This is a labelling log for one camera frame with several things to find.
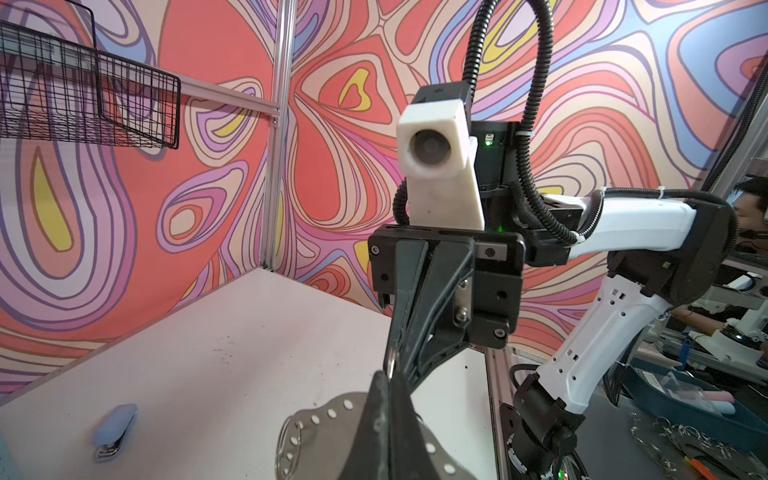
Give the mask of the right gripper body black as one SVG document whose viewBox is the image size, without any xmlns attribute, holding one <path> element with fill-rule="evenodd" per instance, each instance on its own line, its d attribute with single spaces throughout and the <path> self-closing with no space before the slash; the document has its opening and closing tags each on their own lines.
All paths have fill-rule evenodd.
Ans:
<svg viewBox="0 0 768 480">
<path fill-rule="evenodd" d="M 467 319 L 469 344 L 503 348 L 517 324 L 522 292 L 525 244 L 504 232 L 384 225 L 369 238 L 373 289 L 394 310 L 395 245 L 399 240 L 472 241 L 474 273 L 456 290 L 456 323 Z"/>
</svg>

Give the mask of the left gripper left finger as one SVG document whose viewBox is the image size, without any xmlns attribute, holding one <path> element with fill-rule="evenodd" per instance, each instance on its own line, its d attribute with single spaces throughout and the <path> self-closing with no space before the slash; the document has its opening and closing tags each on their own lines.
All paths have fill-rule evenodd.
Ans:
<svg viewBox="0 0 768 480">
<path fill-rule="evenodd" d="M 389 478 L 390 388 L 383 371 L 374 374 L 340 478 L 374 480 Z"/>
</svg>

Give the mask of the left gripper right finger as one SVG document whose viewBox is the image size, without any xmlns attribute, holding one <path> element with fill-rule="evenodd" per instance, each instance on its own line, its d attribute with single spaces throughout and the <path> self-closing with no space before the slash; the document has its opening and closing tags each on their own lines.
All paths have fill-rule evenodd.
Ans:
<svg viewBox="0 0 768 480">
<path fill-rule="evenodd" d="M 389 478 L 438 480 L 403 377 L 390 382 L 390 417 Z"/>
</svg>

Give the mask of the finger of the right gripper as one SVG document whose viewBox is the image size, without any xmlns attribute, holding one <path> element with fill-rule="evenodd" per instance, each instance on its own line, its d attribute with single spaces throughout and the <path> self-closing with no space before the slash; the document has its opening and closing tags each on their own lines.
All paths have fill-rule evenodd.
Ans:
<svg viewBox="0 0 768 480">
<path fill-rule="evenodd" d="M 399 240 L 395 245 L 395 293 L 384 371 L 393 378 L 399 366 L 405 363 L 404 349 L 408 327 L 417 293 L 421 272 L 428 251 L 425 240 Z"/>
<path fill-rule="evenodd" d="M 399 343 L 398 371 L 415 390 L 469 344 L 469 319 L 456 323 L 456 290 L 474 273 L 472 241 L 422 243 L 416 285 Z"/>
</svg>

